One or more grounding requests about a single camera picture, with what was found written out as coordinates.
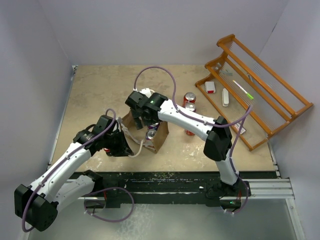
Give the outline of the purple Fanta can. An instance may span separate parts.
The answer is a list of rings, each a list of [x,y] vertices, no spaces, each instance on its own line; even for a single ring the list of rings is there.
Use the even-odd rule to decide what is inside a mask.
[[[194,104],[194,103],[192,103],[192,102],[187,102],[186,104],[185,104],[185,106],[184,106],[184,108],[186,109],[186,110],[188,110],[188,111],[191,111],[191,112],[196,112],[196,105]]]

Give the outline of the patterned canvas tote bag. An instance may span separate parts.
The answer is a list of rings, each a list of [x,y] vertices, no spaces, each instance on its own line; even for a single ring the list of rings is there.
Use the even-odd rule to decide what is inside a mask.
[[[118,117],[117,121],[124,135],[139,145],[137,153],[130,155],[130,158],[137,157],[141,153],[142,148],[154,154],[158,153],[169,135],[169,127],[166,121],[155,123],[151,126],[143,126],[137,130],[131,111],[124,117]]]

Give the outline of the red cola can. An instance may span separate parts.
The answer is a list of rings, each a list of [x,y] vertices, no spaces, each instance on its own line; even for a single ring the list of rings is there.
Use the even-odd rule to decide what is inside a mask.
[[[186,104],[188,103],[192,103],[194,104],[196,102],[196,95],[193,92],[187,92],[184,96],[183,96],[183,104],[182,106],[185,107]]]

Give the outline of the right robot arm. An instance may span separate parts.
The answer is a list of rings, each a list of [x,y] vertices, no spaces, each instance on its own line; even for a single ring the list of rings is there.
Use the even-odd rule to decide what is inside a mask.
[[[228,196],[240,190],[238,172],[231,159],[232,134],[224,117],[217,119],[203,116],[187,110],[160,93],[150,97],[133,91],[125,101],[135,118],[142,120],[144,125],[168,122],[188,130],[205,142],[204,155],[215,161],[220,173],[222,190]]]

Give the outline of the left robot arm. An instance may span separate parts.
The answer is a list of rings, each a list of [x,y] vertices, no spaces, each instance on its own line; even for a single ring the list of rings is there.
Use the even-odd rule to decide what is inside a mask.
[[[82,196],[98,196],[104,180],[92,170],[83,172],[70,185],[66,181],[95,153],[105,150],[111,157],[133,156],[125,134],[115,118],[101,115],[96,124],[79,131],[65,153],[38,179],[14,191],[15,214],[22,219],[22,230],[48,229],[67,205]]]

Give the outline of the red soda can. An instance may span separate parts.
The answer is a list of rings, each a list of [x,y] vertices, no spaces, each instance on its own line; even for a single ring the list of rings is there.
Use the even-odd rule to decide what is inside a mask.
[[[195,134],[187,129],[184,130],[185,134],[188,136],[194,136]]]

